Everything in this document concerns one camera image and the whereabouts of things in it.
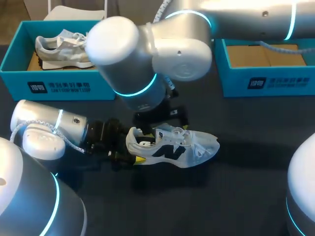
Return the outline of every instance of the shoe lace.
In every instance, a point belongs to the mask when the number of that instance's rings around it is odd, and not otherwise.
[[[81,33],[74,33],[73,37],[77,37],[76,40],[75,40],[76,41],[76,45],[73,46],[74,48],[81,47],[81,46],[83,46],[83,47],[86,46],[87,38],[88,38],[88,32],[86,32],[86,36],[84,36]]]
[[[202,155],[207,152],[209,154],[211,154],[210,151],[208,151],[206,148],[204,148],[201,144],[199,144],[196,140],[196,136],[194,135],[193,132],[189,131],[189,130],[184,130],[180,127],[177,127],[176,129],[174,129],[172,131],[173,134],[176,135],[176,138],[182,139],[182,142],[178,143],[176,142],[177,145],[182,146],[182,147],[189,147],[191,146],[191,149],[193,150],[195,156],[197,157],[202,157]],[[189,135],[191,137],[191,143],[190,144],[186,144],[186,140],[184,138],[184,135]]]

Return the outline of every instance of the sneaker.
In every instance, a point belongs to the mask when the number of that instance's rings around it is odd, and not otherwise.
[[[126,137],[130,154],[146,159],[141,165],[168,162],[180,168],[192,167],[212,158],[220,148],[217,137],[212,134],[183,130],[168,124],[154,130],[155,138],[144,136],[135,127]]]
[[[86,36],[81,33],[72,33],[63,30],[54,38],[38,36],[35,41],[35,49],[42,60],[42,69],[59,69],[66,66],[79,68],[93,67],[85,53]]]

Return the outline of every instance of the shoe sole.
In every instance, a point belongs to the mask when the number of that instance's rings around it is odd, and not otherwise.
[[[80,69],[88,69],[94,66],[92,62],[75,62],[75,61],[42,61],[43,70],[61,69],[68,66],[74,66]]]
[[[189,167],[194,167],[194,166],[200,165],[200,164],[202,164],[202,163],[212,159],[214,156],[215,156],[215,154],[213,156],[211,156],[210,158],[203,159],[202,161],[195,162],[195,163],[193,163],[191,165],[188,165],[187,163],[183,163],[183,162],[180,162],[180,161],[177,161],[177,160],[168,159],[168,158],[165,158],[165,157],[146,158],[146,160],[144,162],[135,163],[135,165],[154,165],[154,164],[157,164],[157,163],[166,162],[166,163],[173,164],[173,165],[175,165],[175,166],[177,166],[179,168],[189,168]]]

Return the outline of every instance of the logo on box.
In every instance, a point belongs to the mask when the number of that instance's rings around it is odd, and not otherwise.
[[[263,89],[266,83],[266,77],[253,77],[250,79],[247,89]]]
[[[43,82],[28,82],[32,93],[47,93],[47,89]]]

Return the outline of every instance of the white robotic arm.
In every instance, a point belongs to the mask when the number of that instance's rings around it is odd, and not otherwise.
[[[212,39],[311,38],[313,22],[314,0],[165,0],[153,24],[124,17],[98,23],[86,52],[127,106],[143,113],[165,99],[160,74],[191,81],[207,73]]]

